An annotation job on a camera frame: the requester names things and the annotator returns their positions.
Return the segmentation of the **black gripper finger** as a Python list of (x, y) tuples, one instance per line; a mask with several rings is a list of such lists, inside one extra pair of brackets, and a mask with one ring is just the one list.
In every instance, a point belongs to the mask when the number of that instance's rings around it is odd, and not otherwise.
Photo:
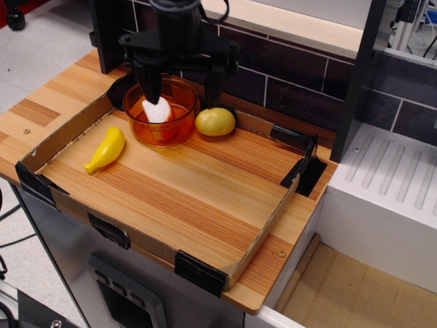
[(132, 71), (135, 73), (145, 99), (149, 103), (157, 105), (162, 87), (161, 72), (156, 67), (144, 64), (138, 59), (133, 61)]
[(219, 105), (223, 85), (225, 81), (225, 66), (222, 64), (212, 65), (206, 75), (205, 93), (207, 108)]

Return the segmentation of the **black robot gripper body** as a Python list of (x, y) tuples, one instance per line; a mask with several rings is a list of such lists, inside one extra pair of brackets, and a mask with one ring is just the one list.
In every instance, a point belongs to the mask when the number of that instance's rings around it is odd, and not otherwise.
[(167, 70), (238, 71), (240, 45), (224, 39), (202, 23), (201, 14), (158, 14), (157, 28), (119, 38), (124, 61), (137, 75)]

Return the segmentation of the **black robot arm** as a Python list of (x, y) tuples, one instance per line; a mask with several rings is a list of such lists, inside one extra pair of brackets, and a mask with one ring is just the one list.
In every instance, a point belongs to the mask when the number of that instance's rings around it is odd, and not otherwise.
[(212, 33), (202, 22), (218, 25), (228, 14), (208, 18), (200, 1), (151, 1), (150, 5), (157, 14), (157, 28), (119, 38), (124, 62), (146, 99), (157, 104), (166, 71), (204, 72), (207, 106), (218, 106), (225, 80), (238, 71), (241, 46)]

